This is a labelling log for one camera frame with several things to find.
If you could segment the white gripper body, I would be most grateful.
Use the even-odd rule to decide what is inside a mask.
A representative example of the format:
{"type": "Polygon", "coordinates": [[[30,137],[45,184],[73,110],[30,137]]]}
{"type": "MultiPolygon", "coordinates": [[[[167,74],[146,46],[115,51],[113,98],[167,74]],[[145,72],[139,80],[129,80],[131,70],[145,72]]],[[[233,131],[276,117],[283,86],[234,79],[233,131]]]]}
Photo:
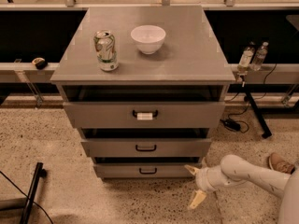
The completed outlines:
{"type": "Polygon", "coordinates": [[[204,192],[216,191],[218,187],[222,187],[225,182],[225,175],[221,171],[221,167],[206,167],[200,169],[195,176],[197,187],[204,192]]]}

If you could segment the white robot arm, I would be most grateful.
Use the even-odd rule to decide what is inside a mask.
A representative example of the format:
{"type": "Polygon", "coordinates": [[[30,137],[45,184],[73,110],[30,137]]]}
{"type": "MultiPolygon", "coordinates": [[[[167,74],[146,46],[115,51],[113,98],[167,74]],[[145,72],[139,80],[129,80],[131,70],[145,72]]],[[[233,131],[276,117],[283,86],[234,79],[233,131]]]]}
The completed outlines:
{"type": "Polygon", "coordinates": [[[194,176],[197,189],[188,204],[195,209],[210,192],[218,187],[236,187],[247,181],[282,199],[278,224],[299,224],[299,171],[284,174],[256,166],[236,155],[226,155],[214,167],[197,168],[186,165],[194,176]]]}

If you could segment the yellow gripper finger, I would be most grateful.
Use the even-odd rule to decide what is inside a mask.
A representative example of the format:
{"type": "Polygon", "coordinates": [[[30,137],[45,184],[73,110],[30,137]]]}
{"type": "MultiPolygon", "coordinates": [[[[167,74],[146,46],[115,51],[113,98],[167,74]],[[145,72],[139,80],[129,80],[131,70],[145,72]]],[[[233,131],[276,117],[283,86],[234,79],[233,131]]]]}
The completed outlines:
{"type": "Polygon", "coordinates": [[[195,209],[201,202],[203,202],[206,198],[206,193],[199,190],[194,190],[192,192],[192,196],[190,202],[188,204],[189,209],[195,209]]]}
{"type": "Polygon", "coordinates": [[[199,168],[190,166],[188,164],[185,165],[185,168],[190,172],[191,175],[196,176],[196,174],[199,172],[199,168]]]}

